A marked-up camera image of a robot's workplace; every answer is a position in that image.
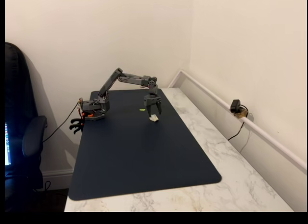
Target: white marble desk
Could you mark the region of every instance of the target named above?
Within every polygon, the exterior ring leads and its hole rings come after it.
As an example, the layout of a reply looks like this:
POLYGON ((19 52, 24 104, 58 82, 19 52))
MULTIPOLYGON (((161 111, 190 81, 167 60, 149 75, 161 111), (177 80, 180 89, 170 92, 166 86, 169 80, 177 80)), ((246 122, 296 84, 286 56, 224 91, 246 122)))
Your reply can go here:
POLYGON ((222 176, 218 184, 73 201, 65 211, 292 211, 180 89, 163 89, 222 176))

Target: office chair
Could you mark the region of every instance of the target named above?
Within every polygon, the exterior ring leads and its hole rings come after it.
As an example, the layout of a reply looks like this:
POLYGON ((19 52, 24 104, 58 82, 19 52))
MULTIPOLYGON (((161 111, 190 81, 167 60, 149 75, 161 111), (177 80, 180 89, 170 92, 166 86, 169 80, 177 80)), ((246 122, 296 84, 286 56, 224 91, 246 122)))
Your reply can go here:
POLYGON ((43 187, 39 169, 45 116, 38 116, 30 74, 18 47, 5 43, 5 122, 11 165, 5 166, 5 211, 22 211, 33 189, 43 187))

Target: robotic arm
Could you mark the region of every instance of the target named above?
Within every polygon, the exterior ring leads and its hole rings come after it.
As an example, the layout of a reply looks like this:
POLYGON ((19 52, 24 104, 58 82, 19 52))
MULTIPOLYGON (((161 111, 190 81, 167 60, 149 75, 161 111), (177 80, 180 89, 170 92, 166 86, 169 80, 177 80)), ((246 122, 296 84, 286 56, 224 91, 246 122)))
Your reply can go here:
POLYGON ((144 105, 148 111, 150 120, 158 120, 155 114, 151 114, 151 106, 156 105, 159 114, 162 112, 161 98, 157 95, 157 78, 149 76, 136 76, 132 74, 123 73, 123 70, 118 68, 109 77, 107 82, 102 86, 98 92, 98 97, 93 100, 83 101, 79 99, 79 106, 82 110, 82 119, 72 119, 71 123, 79 121, 79 124, 73 124, 72 128, 78 128, 74 131, 74 134, 83 128, 84 120, 99 120, 102 119, 109 110, 109 89, 118 80, 123 83, 130 83, 140 85, 143 88, 149 89, 149 94, 144 97, 144 105))

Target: chair backrest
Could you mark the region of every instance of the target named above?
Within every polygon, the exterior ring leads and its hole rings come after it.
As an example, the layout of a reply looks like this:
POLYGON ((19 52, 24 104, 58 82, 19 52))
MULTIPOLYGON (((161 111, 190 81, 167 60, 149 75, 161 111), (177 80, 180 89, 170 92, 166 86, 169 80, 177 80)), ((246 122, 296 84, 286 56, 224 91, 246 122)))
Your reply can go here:
POLYGON ((38 116, 29 69, 21 50, 5 43, 5 122, 10 136, 22 138, 30 121, 38 116))

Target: wooden floor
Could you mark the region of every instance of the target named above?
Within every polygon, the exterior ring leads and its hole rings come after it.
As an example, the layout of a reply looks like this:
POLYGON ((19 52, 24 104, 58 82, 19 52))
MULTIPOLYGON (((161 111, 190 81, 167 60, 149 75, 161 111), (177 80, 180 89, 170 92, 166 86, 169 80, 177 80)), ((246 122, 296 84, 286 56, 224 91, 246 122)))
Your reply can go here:
POLYGON ((33 193, 26 212, 63 212, 68 189, 33 193))

